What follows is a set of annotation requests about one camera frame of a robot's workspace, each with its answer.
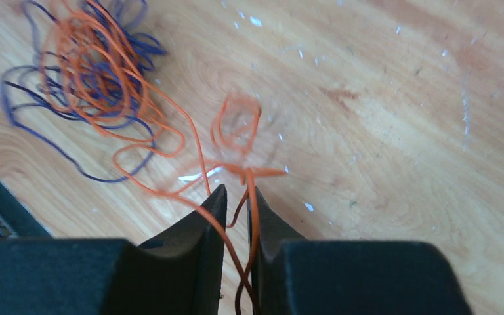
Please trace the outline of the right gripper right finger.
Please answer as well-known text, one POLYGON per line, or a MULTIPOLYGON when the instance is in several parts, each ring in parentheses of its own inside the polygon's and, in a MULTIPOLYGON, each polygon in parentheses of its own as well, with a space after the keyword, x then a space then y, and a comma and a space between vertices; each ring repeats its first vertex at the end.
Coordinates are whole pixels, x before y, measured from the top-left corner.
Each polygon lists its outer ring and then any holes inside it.
POLYGON ((310 240, 257 193, 255 314, 471 314, 446 256, 413 240, 310 240))

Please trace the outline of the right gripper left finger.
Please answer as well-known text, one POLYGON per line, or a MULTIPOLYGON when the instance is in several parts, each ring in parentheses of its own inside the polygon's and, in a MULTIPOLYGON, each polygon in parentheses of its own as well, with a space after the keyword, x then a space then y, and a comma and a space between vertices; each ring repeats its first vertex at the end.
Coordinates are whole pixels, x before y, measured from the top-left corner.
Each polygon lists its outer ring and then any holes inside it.
POLYGON ((140 245, 0 238, 0 314, 216 314, 223 255, 196 211, 140 245))

